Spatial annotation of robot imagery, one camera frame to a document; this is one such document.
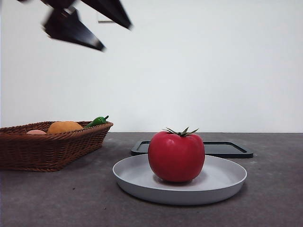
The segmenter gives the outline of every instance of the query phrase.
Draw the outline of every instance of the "black tray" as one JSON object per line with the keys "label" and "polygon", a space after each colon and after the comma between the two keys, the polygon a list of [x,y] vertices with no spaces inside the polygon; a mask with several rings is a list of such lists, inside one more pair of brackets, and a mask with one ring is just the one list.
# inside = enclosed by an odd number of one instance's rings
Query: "black tray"
{"label": "black tray", "polygon": [[[132,155],[147,154],[150,141],[138,141],[131,149]],[[223,158],[251,158],[253,152],[232,142],[204,142],[205,154]]]}

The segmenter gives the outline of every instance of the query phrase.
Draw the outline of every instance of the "plate rim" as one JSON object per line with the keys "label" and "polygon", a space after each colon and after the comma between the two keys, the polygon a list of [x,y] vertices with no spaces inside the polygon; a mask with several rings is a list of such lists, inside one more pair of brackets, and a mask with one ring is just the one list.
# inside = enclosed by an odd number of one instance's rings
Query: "plate rim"
{"label": "plate rim", "polygon": [[112,172],[114,173],[115,177],[118,178],[119,180],[125,182],[125,183],[128,183],[128,184],[131,184],[131,185],[134,185],[134,186],[137,186],[137,187],[142,187],[142,188],[146,188],[146,189],[153,189],[153,190],[160,190],[160,191],[172,191],[172,192],[211,192],[211,191],[217,191],[217,190],[222,190],[222,189],[228,189],[228,188],[231,188],[231,187],[234,187],[236,185],[239,185],[241,183],[243,183],[245,181],[245,179],[247,178],[247,171],[246,169],[241,166],[240,164],[236,163],[236,162],[233,162],[231,160],[228,160],[228,159],[225,159],[225,158],[221,158],[221,157],[216,157],[216,156],[211,156],[211,155],[205,155],[205,156],[208,156],[208,157],[211,157],[211,158],[215,158],[215,159],[223,159],[224,161],[228,161],[228,162],[231,162],[233,164],[236,164],[238,165],[241,169],[244,170],[244,173],[245,173],[245,176],[238,182],[236,183],[233,183],[227,187],[220,187],[220,188],[214,188],[214,189],[209,189],[209,190],[176,190],[176,189],[163,189],[163,188],[157,188],[157,187],[147,187],[147,186],[142,186],[142,185],[138,185],[138,184],[134,184],[134,183],[131,183],[131,182],[128,182],[126,180],[124,180],[123,178],[121,178],[120,176],[118,176],[116,174],[116,172],[114,171],[114,168],[115,166],[117,166],[120,162],[122,161],[125,161],[126,159],[129,159],[129,158],[138,158],[138,156],[147,156],[148,154],[142,154],[142,155],[136,155],[136,156],[131,156],[131,157],[127,157],[127,158],[124,158],[120,161],[118,161],[117,163],[114,164],[113,168],[112,168]]}

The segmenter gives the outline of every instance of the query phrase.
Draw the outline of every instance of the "pink fruit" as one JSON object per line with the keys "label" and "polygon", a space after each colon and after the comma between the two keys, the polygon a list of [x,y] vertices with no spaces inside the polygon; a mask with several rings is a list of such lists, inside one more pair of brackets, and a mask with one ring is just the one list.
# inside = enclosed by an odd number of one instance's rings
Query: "pink fruit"
{"label": "pink fruit", "polygon": [[31,131],[28,131],[27,134],[31,134],[31,135],[43,135],[43,134],[46,134],[45,131],[42,131],[42,130],[31,130]]}

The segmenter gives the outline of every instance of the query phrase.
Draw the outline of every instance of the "black robotic arm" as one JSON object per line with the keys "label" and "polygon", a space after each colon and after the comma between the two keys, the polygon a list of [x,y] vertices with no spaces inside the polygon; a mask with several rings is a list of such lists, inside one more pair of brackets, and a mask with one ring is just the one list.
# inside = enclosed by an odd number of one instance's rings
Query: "black robotic arm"
{"label": "black robotic arm", "polygon": [[[104,45],[79,20],[78,11],[72,6],[76,0],[41,0],[52,7],[43,24],[45,32],[53,39],[80,44],[102,51]],[[132,25],[119,0],[82,0],[104,16],[129,29]]]}

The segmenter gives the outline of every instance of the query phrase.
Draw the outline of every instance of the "white wall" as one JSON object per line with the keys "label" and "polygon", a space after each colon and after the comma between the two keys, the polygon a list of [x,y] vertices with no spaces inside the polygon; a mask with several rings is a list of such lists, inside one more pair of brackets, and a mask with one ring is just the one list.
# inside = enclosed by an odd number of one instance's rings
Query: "white wall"
{"label": "white wall", "polygon": [[122,0],[132,31],[101,53],[51,40],[40,1],[2,3],[1,126],[91,120],[111,131],[303,132],[303,1]]}
{"label": "white wall", "polygon": [[[0,28],[1,28],[1,10],[2,1],[0,0]],[[0,29],[0,53],[1,53],[1,29]],[[1,55],[0,55],[0,127],[1,127]]]}

